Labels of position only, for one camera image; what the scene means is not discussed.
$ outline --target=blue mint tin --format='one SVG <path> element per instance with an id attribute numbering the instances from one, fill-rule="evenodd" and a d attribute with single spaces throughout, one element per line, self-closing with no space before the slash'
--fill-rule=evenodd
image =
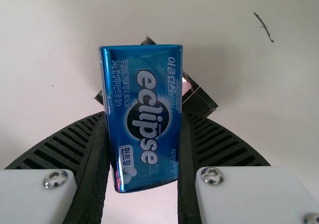
<path id="1" fill-rule="evenodd" d="M 100 48 L 114 186 L 133 192 L 176 180 L 181 45 Z"/>

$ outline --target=white wall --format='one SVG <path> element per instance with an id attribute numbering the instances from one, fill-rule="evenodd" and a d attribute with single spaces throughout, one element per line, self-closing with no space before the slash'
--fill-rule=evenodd
<path id="1" fill-rule="evenodd" d="M 293 170 L 319 200 L 318 6 L 319 0 L 0 0 L 0 168 L 101 111 L 93 99 L 101 87 L 98 47 L 138 44 L 148 34 L 184 45 L 184 69 L 220 105 L 211 118 L 272 165 Z M 123 196 L 109 185 L 103 223 L 176 223 L 176 184 L 148 192 L 151 205 L 146 192 Z M 161 218 L 150 221 L 145 213 Z"/>

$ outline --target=eclipse logo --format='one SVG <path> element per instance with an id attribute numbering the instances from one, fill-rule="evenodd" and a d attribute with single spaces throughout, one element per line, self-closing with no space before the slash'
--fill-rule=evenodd
<path id="1" fill-rule="evenodd" d="M 158 156 L 154 152 L 158 148 L 155 140 L 167 128 L 169 114 L 166 106 L 157 100 L 152 89 L 156 86 L 154 75 L 148 71 L 140 71 L 138 84 L 143 87 L 138 93 L 138 103 L 134 105 L 127 117 L 130 133 L 140 139 L 143 150 L 141 160 L 144 163 L 156 164 Z"/>

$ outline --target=metal screw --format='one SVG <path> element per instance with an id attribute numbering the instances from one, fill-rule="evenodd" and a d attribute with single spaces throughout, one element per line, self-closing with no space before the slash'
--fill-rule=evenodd
<path id="1" fill-rule="evenodd" d="M 319 214 L 305 215 L 304 224 L 319 224 Z"/>
<path id="2" fill-rule="evenodd" d="M 54 170 L 43 179 L 43 185 L 47 189 L 57 188 L 68 179 L 68 173 L 64 170 Z"/>
<path id="3" fill-rule="evenodd" d="M 210 185 L 221 184 L 225 179 L 223 172 L 215 167 L 204 168 L 201 171 L 200 176 L 201 176 L 202 180 L 205 181 L 205 183 L 210 184 Z"/>

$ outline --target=black rubber pad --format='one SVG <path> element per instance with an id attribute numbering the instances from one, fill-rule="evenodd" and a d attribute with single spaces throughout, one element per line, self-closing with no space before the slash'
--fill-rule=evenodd
<path id="1" fill-rule="evenodd" d="M 101 223 L 110 168 L 104 112 L 56 132 L 6 169 L 69 169 L 77 191 L 65 224 Z"/>
<path id="2" fill-rule="evenodd" d="M 183 114 L 178 166 L 178 223 L 201 224 L 195 190 L 196 172 L 206 166 L 269 166 L 251 146 L 223 126 Z"/>

